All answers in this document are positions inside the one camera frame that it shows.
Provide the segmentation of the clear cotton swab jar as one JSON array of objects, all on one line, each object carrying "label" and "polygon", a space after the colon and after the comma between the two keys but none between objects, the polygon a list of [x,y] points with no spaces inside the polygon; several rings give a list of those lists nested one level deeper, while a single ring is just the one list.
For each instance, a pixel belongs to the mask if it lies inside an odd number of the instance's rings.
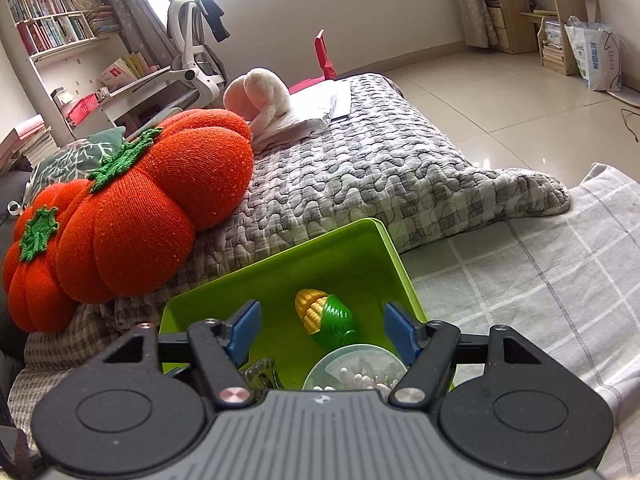
[{"label": "clear cotton swab jar", "polygon": [[327,354],[310,371],[303,389],[378,390],[386,399],[407,367],[392,352],[374,344],[350,344]]}]

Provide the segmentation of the toy corn cob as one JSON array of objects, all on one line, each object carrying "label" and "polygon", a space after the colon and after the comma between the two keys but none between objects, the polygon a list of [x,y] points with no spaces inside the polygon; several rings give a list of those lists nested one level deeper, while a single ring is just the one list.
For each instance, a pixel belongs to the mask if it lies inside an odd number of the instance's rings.
[{"label": "toy corn cob", "polygon": [[336,295],[304,288],[296,294],[294,308],[307,335],[323,350],[356,344],[355,317]]}]

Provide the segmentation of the yellow toy cup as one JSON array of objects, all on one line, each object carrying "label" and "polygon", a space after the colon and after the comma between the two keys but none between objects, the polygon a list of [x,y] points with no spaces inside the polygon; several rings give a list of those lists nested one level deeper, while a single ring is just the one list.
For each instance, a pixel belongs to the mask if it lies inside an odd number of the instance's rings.
[{"label": "yellow toy cup", "polygon": [[242,371],[242,375],[256,398],[263,396],[269,390],[283,388],[277,372],[276,361],[271,356],[250,364]]}]

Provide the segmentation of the grey checked sheet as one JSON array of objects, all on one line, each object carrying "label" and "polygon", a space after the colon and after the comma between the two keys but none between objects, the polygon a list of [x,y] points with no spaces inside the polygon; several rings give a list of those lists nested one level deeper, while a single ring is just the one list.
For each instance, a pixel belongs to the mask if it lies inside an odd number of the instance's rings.
[{"label": "grey checked sheet", "polygon": [[595,164],[553,217],[484,226],[401,257],[429,318],[510,325],[596,390],[615,418],[599,467],[639,475],[639,181]]}]

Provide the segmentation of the small orange pumpkin pillow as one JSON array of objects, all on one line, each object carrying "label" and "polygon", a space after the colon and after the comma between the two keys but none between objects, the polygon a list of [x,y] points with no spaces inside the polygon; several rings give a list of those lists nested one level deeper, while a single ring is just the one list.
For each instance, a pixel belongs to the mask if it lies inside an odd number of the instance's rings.
[{"label": "small orange pumpkin pillow", "polygon": [[2,278],[9,314],[25,333],[61,333],[74,316],[77,301],[58,282],[56,250],[70,205],[88,186],[86,179],[51,184],[17,220]]}]

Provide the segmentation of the large orange pumpkin pillow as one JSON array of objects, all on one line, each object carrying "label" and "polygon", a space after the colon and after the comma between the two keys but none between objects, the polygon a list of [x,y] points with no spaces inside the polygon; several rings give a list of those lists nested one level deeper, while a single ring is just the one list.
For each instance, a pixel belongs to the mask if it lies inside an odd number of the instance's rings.
[{"label": "large orange pumpkin pillow", "polygon": [[103,304],[154,292],[186,262],[196,234],[226,220],[254,170],[247,122],[187,110],[122,144],[70,204],[56,277],[73,300]]}]

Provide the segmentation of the green plastic storage box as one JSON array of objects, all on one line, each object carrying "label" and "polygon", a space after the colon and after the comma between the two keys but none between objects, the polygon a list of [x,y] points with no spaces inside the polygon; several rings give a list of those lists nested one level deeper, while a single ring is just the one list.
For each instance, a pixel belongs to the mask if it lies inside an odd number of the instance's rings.
[{"label": "green plastic storage box", "polygon": [[282,384],[297,390],[326,355],[294,310],[295,296],[304,288],[336,295],[355,317],[358,340],[387,350],[394,346],[384,333],[386,304],[401,304],[426,320],[386,227],[367,218],[175,296],[166,304],[160,332],[181,333],[204,318],[225,320],[248,300],[257,300],[262,325],[248,362],[273,358]]}]

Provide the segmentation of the green patterned cushion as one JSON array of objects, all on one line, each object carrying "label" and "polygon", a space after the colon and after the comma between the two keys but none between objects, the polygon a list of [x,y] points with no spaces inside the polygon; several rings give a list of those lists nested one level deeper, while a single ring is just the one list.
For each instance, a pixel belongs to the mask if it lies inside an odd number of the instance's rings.
[{"label": "green patterned cushion", "polygon": [[101,166],[104,159],[120,149],[125,131],[125,127],[114,127],[60,148],[40,162],[32,172],[29,191],[36,195],[51,184],[87,177],[92,170]]}]

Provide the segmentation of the dark grey sofa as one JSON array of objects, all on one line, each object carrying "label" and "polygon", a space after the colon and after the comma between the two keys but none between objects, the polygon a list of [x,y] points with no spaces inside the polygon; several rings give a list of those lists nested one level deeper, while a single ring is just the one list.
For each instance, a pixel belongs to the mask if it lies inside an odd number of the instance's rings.
[{"label": "dark grey sofa", "polygon": [[[17,222],[17,216],[12,216],[9,211],[9,204],[11,202],[17,202],[18,204],[22,202],[29,178],[30,173],[21,170],[10,171],[1,178],[1,260],[4,260],[6,252],[13,243],[13,230]],[[6,356],[12,356],[14,359],[23,361],[27,334],[22,332],[13,322],[4,288],[1,289],[0,300],[1,351]]]}]

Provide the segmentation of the stack of books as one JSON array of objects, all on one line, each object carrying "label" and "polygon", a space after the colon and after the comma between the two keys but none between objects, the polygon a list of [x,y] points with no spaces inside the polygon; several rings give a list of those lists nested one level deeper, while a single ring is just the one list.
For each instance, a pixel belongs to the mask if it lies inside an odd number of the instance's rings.
[{"label": "stack of books", "polygon": [[58,150],[41,115],[32,116],[16,125],[1,141],[1,174],[17,167],[36,168],[40,162]]}]

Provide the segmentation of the grey quilted blanket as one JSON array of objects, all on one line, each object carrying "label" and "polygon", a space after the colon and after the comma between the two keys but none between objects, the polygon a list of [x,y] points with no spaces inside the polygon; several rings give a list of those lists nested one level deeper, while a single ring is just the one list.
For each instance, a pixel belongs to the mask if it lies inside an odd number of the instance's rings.
[{"label": "grey quilted blanket", "polygon": [[26,366],[8,396],[29,430],[42,396],[134,323],[157,321],[182,292],[363,218],[381,221],[400,252],[503,219],[562,214],[566,186],[528,169],[474,166],[393,81],[348,81],[349,115],[287,148],[256,158],[253,179],[230,218],[195,241],[154,286],[86,304],[58,335],[28,338]]}]

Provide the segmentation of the white office chair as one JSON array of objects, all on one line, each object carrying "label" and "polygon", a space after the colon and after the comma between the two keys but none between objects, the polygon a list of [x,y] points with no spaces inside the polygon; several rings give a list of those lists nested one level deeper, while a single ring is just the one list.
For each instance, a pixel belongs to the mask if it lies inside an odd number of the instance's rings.
[{"label": "white office chair", "polygon": [[169,66],[109,93],[103,102],[111,104],[123,98],[133,110],[157,93],[180,89],[182,95],[170,103],[172,107],[187,110],[214,104],[228,77],[224,64],[206,44],[205,31],[227,39],[223,15],[214,0],[169,0],[167,32],[178,56]]}]

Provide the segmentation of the white plush toy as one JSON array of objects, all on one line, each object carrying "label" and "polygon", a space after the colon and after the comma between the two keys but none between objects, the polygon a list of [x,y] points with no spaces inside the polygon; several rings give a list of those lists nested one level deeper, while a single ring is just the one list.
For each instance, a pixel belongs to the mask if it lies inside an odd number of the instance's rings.
[{"label": "white plush toy", "polygon": [[235,78],[222,98],[224,108],[244,118],[254,134],[262,134],[291,110],[291,95],[271,70],[257,67]]}]

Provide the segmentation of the white papers on blanket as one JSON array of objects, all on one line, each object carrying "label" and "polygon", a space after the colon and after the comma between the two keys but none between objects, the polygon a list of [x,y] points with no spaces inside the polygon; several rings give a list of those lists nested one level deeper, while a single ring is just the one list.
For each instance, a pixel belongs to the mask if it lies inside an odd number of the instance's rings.
[{"label": "white papers on blanket", "polygon": [[334,119],[347,117],[352,110],[352,89],[347,80],[326,80],[292,94],[290,105],[286,114],[253,136],[255,154],[322,133]]}]

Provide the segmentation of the white paper shopping bag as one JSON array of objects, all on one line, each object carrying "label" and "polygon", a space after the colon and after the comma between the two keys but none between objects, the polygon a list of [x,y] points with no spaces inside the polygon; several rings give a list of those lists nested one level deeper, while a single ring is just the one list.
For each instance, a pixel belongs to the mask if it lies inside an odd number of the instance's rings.
[{"label": "white paper shopping bag", "polygon": [[620,92],[623,87],[620,40],[605,24],[572,15],[564,25],[578,70],[593,91]]}]

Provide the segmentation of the white bookshelf with books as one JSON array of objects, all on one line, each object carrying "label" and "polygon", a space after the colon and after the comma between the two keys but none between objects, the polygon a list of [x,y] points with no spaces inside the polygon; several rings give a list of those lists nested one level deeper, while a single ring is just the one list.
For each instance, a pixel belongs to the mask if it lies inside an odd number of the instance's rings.
[{"label": "white bookshelf with books", "polygon": [[139,125],[143,79],[170,63],[148,0],[1,0],[4,52],[64,146]]}]

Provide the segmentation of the wooden desk shelf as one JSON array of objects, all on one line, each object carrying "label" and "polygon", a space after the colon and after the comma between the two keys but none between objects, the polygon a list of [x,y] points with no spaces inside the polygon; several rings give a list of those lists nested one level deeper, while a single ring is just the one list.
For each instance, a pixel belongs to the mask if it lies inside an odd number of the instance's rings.
[{"label": "wooden desk shelf", "polygon": [[507,54],[538,53],[549,70],[579,73],[565,24],[599,17],[598,0],[485,0],[498,38],[496,49]]}]

